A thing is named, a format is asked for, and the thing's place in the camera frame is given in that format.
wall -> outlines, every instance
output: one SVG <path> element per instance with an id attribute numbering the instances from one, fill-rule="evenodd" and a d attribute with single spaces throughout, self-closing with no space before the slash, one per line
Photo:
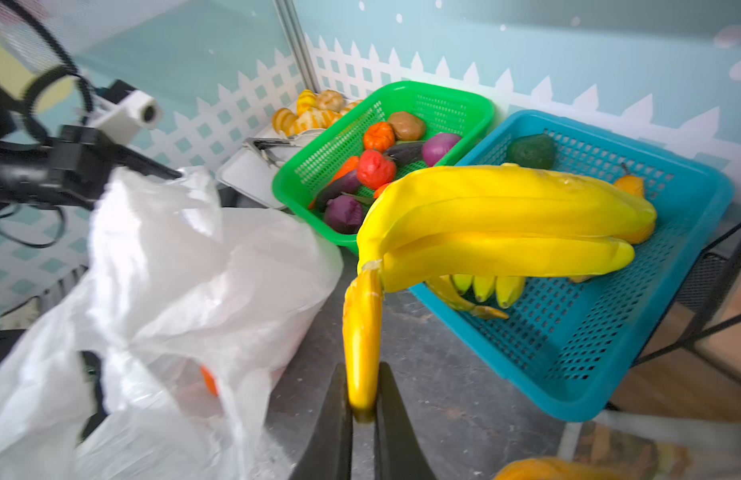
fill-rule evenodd
<path id="1" fill-rule="evenodd" d="M 269 0 L 191 0 L 76 59 L 97 86 L 121 78 L 160 102 L 163 121 L 156 130 L 142 131 L 132 147 L 173 168 L 202 165 L 215 171 L 303 89 Z M 55 131 L 74 120 L 77 108 L 73 91 L 40 119 Z M 28 141 L 20 133 L 12 139 Z M 88 216 L 67 209 L 67 234 L 44 250 L 0 237 L 0 312 L 87 262 Z M 54 214 L 26 207 L 4 223 L 37 242 L 49 241 L 57 224 Z"/>
<path id="2" fill-rule="evenodd" d="M 318 82 L 402 78 L 546 110 L 726 173 L 741 217 L 741 0 L 295 0 Z"/>

onion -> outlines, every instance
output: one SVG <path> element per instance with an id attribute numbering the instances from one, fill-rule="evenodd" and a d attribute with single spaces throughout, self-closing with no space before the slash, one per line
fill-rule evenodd
<path id="1" fill-rule="evenodd" d="M 363 205 L 352 197 L 340 195 L 328 200 L 323 221 L 339 234 L 356 234 L 363 224 Z"/>
<path id="2" fill-rule="evenodd" d="M 461 140 L 461 135 L 446 133 L 437 134 L 428 139 L 421 150 L 423 161 L 433 167 L 442 160 L 442 157 L 445 157 L 451 148 L 455 147 L 455 144 L 459 143 L 459 140 Z"/>

metal tongs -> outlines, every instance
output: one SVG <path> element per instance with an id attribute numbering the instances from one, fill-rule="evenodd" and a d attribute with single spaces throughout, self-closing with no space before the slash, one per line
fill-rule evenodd
<path id="1" fill-rule="evenodd" d="M 317 138 L 325 131 L 324 128 L 313 128 L 305 130 L 298 135 L 288 138 L 246 138 L 242 146 L 255 153 L 265 164 L 275 168 L 281 167 L 286 160 L 282 160 L 268 151 L 270 148 L 279 147 L 306 147 L 309 142 Z"/>

wooden floor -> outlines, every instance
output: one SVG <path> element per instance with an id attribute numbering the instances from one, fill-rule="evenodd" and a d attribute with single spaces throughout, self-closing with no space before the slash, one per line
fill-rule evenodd
<path id="1" fill-rule="evenodd" d="M 741 277 L 733 292 L 717 321 L 741 312 Z M 674 342 L 692 316 L 687 308 L 675 303 L 643 355 Z M 697 348 L 741 378 L 741 323 L 699 342 Z M 631 369 L 611 401 L 632 413 L 741 422 L 740 383 L 683 349 Z"/>

green basket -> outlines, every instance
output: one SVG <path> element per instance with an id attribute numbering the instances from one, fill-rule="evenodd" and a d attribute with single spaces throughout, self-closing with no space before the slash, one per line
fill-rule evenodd
<path id="1" fill-rule="evenodd" d="M 274 197 L 336 245 L 357 253 L 357 235 L 343 235 L 327 226 L 321 214 L 308 206 L 346 159 L 363 153 L 363 136 L 371 125 L 385 121 L 396 111 L 409 111 L 426 122 L 426 136 L 440 132 L 459 134 L 461 141 L 439 161 L 453 165 L 485 135 L 493 119 L 493 104 L 467 91 L 419 82 L 395 82 L 373 92 L 332 127 L 291 158 L 274 177 Z M 426 168 L 423 161 L 397 171 L 397 178 Z M 358 195 L 373 197 L 362 187 Z"/>

